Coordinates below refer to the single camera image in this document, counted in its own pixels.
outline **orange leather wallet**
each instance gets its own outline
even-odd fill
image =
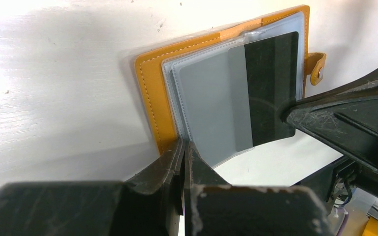
[[[260,28],[299,12],[302,12],[305,17],[304,81],[306,81],[307,75],[310,75],[311,84],[316,85],[322,79],[321,69],[324,67],[326,54],[308,53],[310,8],[306,5],[258,17],[222,31],[175,43],[137,57],[135,60],[135,71],[153,136],[160,154],[168,150],[173,141],[179,136],[169,103],[162,71],[162,62],[172,57],[187,54],[238,37],[242,32]]]

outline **card holder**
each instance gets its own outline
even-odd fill
[[[292,16],[288,16],[284,19],[276,21],[270,25],[260,27],[256,30],[246,32],[243,36],[228,40],[224,43],[217,44],[216,46],[208,47],[207,49],[202,49],[195,51],[193,53],[188,53],[185,55],[180,55],[174,58],[169,58],[163,61],[163,76],[166,82],[166,88],[168,90],[169,102],[171,109],[173,111],[175,128],[181,137],[188,137],[185,129],[183,128],[183,122],[180,117],[183,116],[181,111],[179,111],[180,104],[178,104],[178,98],[176,95],[175,82],[173,80],[172,64],[179,63],[181,60],[193,59],[193,57],[200,57],[202,55],[207,56],[213,51],[236,47],[242,44],[251,43],[259,41],[261,39],[270,38],[273,36],[282,35],[289,32],[298,32],[299,43],[298,43],[298,63],[297,63],[297,85],[296,85],[296,100],[303,97],[303,77],[304,77],[304,61],[305,61],[305,29],[304,29],[305,16],[302,12],[296,13]]]
[[[294,134],[278,117],[286,101],[296,100],[296,81],[303,81],[303,67],[299,78],[296,73],[299,32],[279,31],[282,35],[261,39],[261,32],[277,27],[262,29],[255,37],[247,34],[163,65],[175,121],[183,121],[176,122],[183,124],[180,137],[193,141],[210,166]]]
[[[156,140],[160,153],[163,153],[170,144],[179,136],[176,129],[172,109],[169,104],[169,97],[166,82],[163,77],[162,62],[165,59],[184,55],[205,47],[209,47],[220,42],[239,37],[246,31],[251,31],[259,27],[281,20],[295,13],[302,12],[304,15],[304,67],[309,71],[306,63],[308,58],[308,22],[309,7],[298,6],[271,15],[263,16],[248,22],[241,23],[235,27],[214,32],[198,38],[166,46],[160,49],[140,55],[135,61],[135,70],[140,84],[142,97],[145,103],[148,119],[150,121],[153,136]]]

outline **white surface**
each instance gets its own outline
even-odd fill
[[[135,56],[299,4],[311,6],[310,51],[328,54],[308,94],[378,67],[378,0],[0,0],[0,186],[132,176],[158,156]],[[299,134],[216,170],[234,184],[291,185],[339,156]]]

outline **leather cover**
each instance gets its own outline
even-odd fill
[[[175,130],[172,111],[168,101],[165,81],[163,78],[161,68],[162,61],[171,57],[182,55],[184,53],[211,46],[230,38],[237,37],[244,31],[253,30],[258,27],[268,25],[297,12],[303,12],[305,16],[305,70],[312,72],[311,78],[313,76],[314,78],[317,78],[319,69],[310,69],[311,65],[313,64],[308,65],[307,63],[309,57],[308,31],[310,8],[306,5],[289,8],[270,15],[259,17],[247,22],[243,22],[229,29],[175,43],[144,53],[137,57],[137,59],[135,60],[135,71],[140,84],[140,90],[146,107],[148,119],[151,124],[153,136],[156,140],[160,154],[163,154],[166,150],[168,150],[171,144],[178,138],[178,134]],[[318,63],[316,63],[316,65],[322,68],[323,63],[325,62],[325,55],[317,62]]]

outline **wire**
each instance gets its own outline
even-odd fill
[[[343,222],[341,223],[340,225],[340,228],[338,229],[338,232],[337,232],[337,236],[341,236],[341,234],[343,233],[344,229],[346,228],[346,224],[347,224],[347,221],[348,221],[348,218],[350,217],[349,213],[346,211],[345,208],[343,207],[340,207],[338,209],[341,209],[344,211],[344,219],[343,219]]]
[[[335,211],[334,218],[338,218],[338,208],[334,207],[334,211]]]
[[[351,191],[350,184],[348,183],[348,181],[344,181],[344,187],[347,190],[347,198],[342,204],[336,204],[339,207],[344,207],[345,205],[347,205],[351,201],[351,198],[353,197],[353,192]]]

